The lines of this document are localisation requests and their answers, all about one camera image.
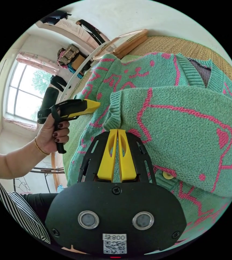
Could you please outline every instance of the green sweater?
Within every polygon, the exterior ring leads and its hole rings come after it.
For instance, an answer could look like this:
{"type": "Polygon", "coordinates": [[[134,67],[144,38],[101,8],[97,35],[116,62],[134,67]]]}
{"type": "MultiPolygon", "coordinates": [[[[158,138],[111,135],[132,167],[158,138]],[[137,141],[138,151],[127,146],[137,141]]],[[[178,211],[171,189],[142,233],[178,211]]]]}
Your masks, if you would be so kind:
{"type": "MultiPolygon", "coordinates": [[[[99,101],[69,167],[68,186],[93,138],[124,129],[141,138],[157,184],[180,201],[187,228],[207,231],[232,201],[232,81],[211,61],[150,53],[123,64],[107,54],[76,98],[99,101]],[[174,178],[168,180],[163,171],[174,178]]],[[[119,181],[118,162],[114,182],[119,181]]]]}

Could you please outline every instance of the black and yellow device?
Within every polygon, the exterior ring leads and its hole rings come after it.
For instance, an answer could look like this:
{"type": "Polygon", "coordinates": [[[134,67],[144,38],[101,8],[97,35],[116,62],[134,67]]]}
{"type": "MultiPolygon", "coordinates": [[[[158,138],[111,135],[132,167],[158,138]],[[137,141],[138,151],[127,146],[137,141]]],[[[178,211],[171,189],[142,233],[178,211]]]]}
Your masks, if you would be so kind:
{"type": "Polygon", "coordinates": [[[165,250],[187,224],[177,198],[156,184],[141,139],[121,129],[94,138],[77,183],[55,197],[45,223],[61,247],[102,259],[165,250]],[[113,182],[116,155],[119,183],[113,182]]]}
{"type": "MultiPolygon", "coordinates": [[[[94,113],[100,107],[100,103],[89,99],[69,99],[53,105],[51,108],[44,108],[38,111],[38,123],[44,124],[51,113],[55,120],[55,131],[59,130],[58,124],[62,121],[75,120],[81,115],[94,113]]],[[[64,145],[57,143],[57,151],[60,154],[66,153],[64,145]]]]}

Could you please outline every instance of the cardigan button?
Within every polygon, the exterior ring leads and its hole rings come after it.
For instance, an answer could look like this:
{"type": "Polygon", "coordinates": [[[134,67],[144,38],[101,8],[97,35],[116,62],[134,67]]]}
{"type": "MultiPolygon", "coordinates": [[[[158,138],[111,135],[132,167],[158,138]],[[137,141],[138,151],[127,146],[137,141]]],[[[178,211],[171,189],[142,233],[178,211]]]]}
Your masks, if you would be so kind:
{"type": "Polygon", "coordinates": [[[167,180],[173,179],[173,176],[169,173],[166,173],[165,171],[163,172],[163,177],[167,180]]]}

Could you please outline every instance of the pink curtain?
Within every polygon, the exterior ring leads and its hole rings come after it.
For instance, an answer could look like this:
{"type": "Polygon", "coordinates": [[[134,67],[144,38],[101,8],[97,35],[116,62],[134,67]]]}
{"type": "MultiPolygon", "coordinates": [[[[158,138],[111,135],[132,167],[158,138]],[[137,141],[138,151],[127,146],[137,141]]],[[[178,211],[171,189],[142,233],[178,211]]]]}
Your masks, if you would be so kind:
{"type": "Polygon", "coordinates": [[[59,66],[55,62],[36,54],[20,52],[16,60],[20,63],[27,64],[34,68],[43,70],[54,76],[57,75],[59,72],[59,66]]]}
{"type": "Polygon", "coordinates": [[[15,125],[21,126],[24,129],[30,130],[30,131],[36,131],[37,130],[37,126],[36,125],[32,125],[32,124],[26,124],[26,123],[22,123],[13,119],[8,119],[8,118],[3,118],[4,122],[7,123],[13,123],[15,125]]]}

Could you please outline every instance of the striped shirt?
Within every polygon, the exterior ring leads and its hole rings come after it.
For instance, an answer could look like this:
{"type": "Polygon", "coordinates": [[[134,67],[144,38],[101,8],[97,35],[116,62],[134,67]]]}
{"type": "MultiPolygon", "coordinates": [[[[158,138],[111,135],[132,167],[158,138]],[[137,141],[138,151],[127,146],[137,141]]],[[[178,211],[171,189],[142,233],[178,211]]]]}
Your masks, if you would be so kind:
{"type": "Polygon", "coordinates": [[[0,184],[0,200],[14,220],[30,235],[50,244],[48,232],[30,205],[17,192],[7,192],[0,184]]]}

